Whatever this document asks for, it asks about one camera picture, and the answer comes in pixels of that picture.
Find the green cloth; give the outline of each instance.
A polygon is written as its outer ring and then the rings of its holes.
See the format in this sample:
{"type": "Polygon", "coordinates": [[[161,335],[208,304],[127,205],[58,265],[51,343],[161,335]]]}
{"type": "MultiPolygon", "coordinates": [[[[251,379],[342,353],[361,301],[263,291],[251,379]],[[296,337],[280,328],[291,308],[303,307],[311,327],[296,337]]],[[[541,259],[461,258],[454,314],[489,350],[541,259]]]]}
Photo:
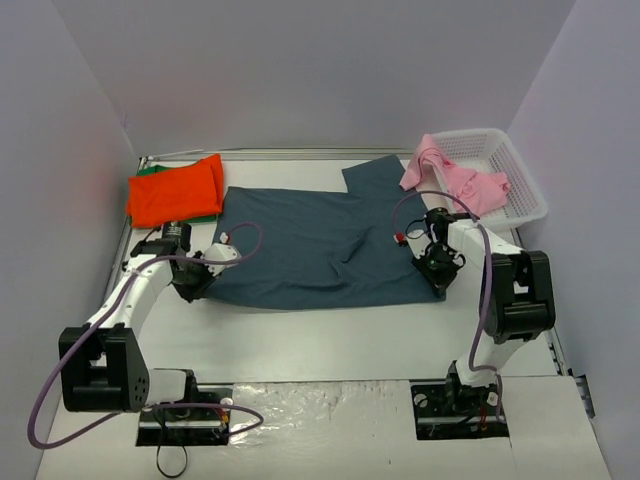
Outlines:
{"type": "MultiPolygon", "coordinates": [[[[144,168],[137,173],[138,177],[144,177],[145,175],[153,175],[154,173],[164,172],[165,170],[171,170],[169,167],[163,167],[156,165],[154,167],[144,168]]],[[[207,215],[206,217],[196,217],[185,220],[187,223],[210,223],[215,222],[218,219],[217,215],[207,215]]]]}

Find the folded clothing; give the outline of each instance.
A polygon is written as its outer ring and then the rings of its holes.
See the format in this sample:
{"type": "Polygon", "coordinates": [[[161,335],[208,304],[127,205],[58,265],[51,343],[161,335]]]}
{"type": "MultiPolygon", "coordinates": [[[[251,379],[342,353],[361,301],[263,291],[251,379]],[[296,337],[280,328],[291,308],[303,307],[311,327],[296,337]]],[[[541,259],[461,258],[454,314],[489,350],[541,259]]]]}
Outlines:
{"type": "Polygon", "coordinates": [[[219,154],[188,167],[129,178],[127,213],[134,228],[152,228],[222,212],[224,174],[219,154]]]}
{"type": "MultiPolygon", "coordinates": [[[[507,204],[511,185],[506,173],[484,173],[459,167],[438,148],[431,135],[422,137],[400,186],[409,190],[418,185],[422,181],[424,165],[438,170],[449,193],[462,200],[476,215],[484,215],[507,204]]],[[[463,211],[460,205],[454,203],[454,206],[459,212],[463,211]]]]}
{"type": "MultiPolygon", "coordinates": [[[[231,226],[259,223],[260,252],[224,272],[207,291],[232,304],[300,310],[435,302],[411,264],[411,252],[393,240],[391,214],[406,194],[398,188],[398,157],[342,171],[349,193],[230,187],[215,239],[231,226]]],[[[418,197],[399,212],[408,224],[425,206],[418,197]]],[[[233,234],[240,252],[255,245],[247,229],[233,234]]]]}
{"type": "MultiPolygon", "coordinates": [[[[145,177],[147,175],[153,175],[154,173],[166,172],[167,170],[173,170],[175,167],[163,167],[162,165],[154,165],[153,167],[143,168],[136,173],[137,177],[145,177]]],[[[127,202],[127,215],[131,215],[129,203],[127,202]]],[[[212,223],[218,219],[218,215],[206,215],[204,217],[194,217],[185,220],[187,223],[212,223]]]]}

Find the blue garment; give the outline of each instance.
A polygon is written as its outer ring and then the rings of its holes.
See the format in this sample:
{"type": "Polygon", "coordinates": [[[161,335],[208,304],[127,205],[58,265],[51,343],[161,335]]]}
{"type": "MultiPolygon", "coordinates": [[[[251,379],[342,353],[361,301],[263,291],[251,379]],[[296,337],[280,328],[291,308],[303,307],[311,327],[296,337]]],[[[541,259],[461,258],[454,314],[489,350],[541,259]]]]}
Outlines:
{"type": "MultiPolygon", "coordinates": [[[[216,239],[240,222],[264,233],[260,252],[225,270],[207,296],[281,310],[366,307],[433,302],[409,248],[393,240],[391,214],[407,193],[396,156],[344,169],[349,193],[230,187],[216,239]]],[[[399,225],[420,218],[419,197],[405,202],[399,225]]],[[[233,234],[240,252],[256,242],[249,229],[233,234]]]]}

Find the white table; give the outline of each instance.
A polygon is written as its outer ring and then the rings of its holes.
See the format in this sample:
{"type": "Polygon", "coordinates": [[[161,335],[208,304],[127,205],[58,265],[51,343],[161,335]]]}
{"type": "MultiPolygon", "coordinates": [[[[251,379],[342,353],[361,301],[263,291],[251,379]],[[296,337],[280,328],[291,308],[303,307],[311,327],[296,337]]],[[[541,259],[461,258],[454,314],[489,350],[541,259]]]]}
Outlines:
{"type": "MultiPolygon", "coordinates": [[[[382,154],[338,151],[273,161],[286,154],[230,152],[223,159],[228,185],[340,192],[346,191],[342,168],[382,154]]],[[[179,166],[200,156],[161,163],[179,166]]],[[[434,187],[433,177],[421,186],[434,187]]],[[[428,200],[431,208],[444,205],[428,200]]],[[[195,226],[192,250],[209,246],[214,230],[195,226]]],[[[511,232],[499,233],[513,240],[511,232]]],[[[134,232],[130,246],[144,234],[134,232]]],[[[469,348],[480,277],[472,265],[464,268],[441,303],[303,312],[211,300],[189,305],[166,289],[141,333],[147,366],[191,368],[199,382],[235,383],[236,403],[267,416],[263,428],[233,447],[190,449],[183,478],[485,478],[482,472],[486,478],[607,478],[573,380],[556,375],[544,336],[518,351],[503,372],[510,440],[415,440],[404,380],[442,378],[469,348]]],[[[60,406],[52,439],[91,417],[60,406]]],[[[136,421],[123,415],[46,452],[38,478],[156,478],[154,449],[133,446],[136,421]]]]}

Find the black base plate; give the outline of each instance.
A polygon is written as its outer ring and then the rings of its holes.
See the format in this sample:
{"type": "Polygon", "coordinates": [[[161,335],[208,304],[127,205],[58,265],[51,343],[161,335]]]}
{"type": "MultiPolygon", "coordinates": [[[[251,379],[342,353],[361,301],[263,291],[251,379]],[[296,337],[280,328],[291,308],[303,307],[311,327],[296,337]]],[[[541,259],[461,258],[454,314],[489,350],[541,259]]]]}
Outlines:
{"type": "MultiPolygon", "coordinates": [[[[231,398],[233,390],[226,386],[199,386],[197,403],[220,403],[231,398]]],[[[210,408],[160,410],[142,412],[138,423],[137,447],[227,445],[228,425],[221,426],[216,412],[210,408]],[[160,427],[164,421],[166,429],[160,427]]]]}
{"type": "Polygon", "coordinates": [[[418,440],[459,440],[508,437],[506,423],[495,418],[495,408],[485,404],[482,411],[457,413],[445,402],[444,381],[412,382],[413,416],[418,440]]]}

